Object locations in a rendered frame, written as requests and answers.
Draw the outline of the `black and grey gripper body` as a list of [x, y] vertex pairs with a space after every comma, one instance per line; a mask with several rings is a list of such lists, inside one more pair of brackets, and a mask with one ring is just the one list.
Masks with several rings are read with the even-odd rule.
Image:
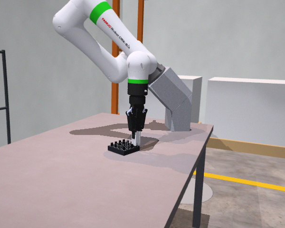
[[139, 109], [139, 115], [140, 115], [140, 108], [144, 109], [145, 96], [143, 97], [129, 96], [129, 103], [131, 105], [130, 109], [132, 107], [132, 114], [136, 116], [136, 109]]

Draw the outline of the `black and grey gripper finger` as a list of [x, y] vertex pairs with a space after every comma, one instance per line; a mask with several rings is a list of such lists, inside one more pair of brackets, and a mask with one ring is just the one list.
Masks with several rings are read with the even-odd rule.
[[139, 116], [139, 109], [136, 109], [136, 116], [132, 114], [132, 107], [125, 113], [127, 115], [129, 131], [132, 131], [132, 144], [137, 146], [137, 118]]
[[140, 108], [140, 115], [137, 118], [137, 144], [138, 145], [140, 145], [141, 132], [142, 132], [142, 129], [144, 129], [144, 123], [145, 123], [145, 118], [146, 118], [147, 111], [148, 111], [148, 109]]

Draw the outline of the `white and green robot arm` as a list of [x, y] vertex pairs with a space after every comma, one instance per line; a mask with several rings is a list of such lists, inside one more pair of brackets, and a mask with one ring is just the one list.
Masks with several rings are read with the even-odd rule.
[[[113, 57], [85, 29], [90, 18], [122, 53]], [[55, 31], [90, 58], [112, 83], [128, 77], [128, 95], [143, 97], [165, 67], [121, 22], [106, 0], [70, 0], [53, 18]]]

